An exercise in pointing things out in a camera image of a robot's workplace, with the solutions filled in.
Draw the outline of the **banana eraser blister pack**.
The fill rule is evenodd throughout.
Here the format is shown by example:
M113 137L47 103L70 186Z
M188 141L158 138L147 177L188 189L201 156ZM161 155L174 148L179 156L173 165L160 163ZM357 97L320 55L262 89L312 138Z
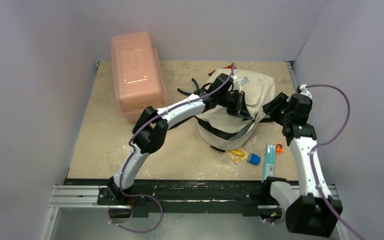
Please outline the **banana eraser blister pack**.
M243 160L246 160L248 157L248 153L243 147L228 150L227 155L232 159L235 164L239 164Z

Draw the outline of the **cream canvas backpack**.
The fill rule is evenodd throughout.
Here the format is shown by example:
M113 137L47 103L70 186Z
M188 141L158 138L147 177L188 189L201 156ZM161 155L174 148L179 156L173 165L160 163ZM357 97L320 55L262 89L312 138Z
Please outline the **cream canvas backpack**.
M249 70L215 70L200 88L211 102L195 115L198 132L213 149L224 152L240 148L263 121L263 106L275 97L273 77Z

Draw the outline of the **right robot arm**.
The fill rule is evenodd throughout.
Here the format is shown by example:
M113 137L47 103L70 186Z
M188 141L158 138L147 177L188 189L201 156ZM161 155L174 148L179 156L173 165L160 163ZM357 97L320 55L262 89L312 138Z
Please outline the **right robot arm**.
M341 214L342 202L334 198L326 184L315 146L315 128L308 123L313 101L309 94L279 93L263 106L263 112L282 126L294 158L298 190L293 190L287 180L269 179L260 196L268 204L277 201L283 210L282 218L290 233L331 237Z

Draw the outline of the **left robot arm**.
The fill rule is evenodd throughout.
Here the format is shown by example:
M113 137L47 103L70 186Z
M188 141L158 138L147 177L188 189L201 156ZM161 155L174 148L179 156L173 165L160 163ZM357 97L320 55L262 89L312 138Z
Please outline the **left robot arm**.
M221 73L212 83L195 90L182 101L158 109L145 108L132 130L128 157L108 182L110 199L118 205L128 201L128 189L133 186L137 173L149 155L163 146L169 129L217 106L224 107L231 116L251 120L242 91L248 81L247 77Z

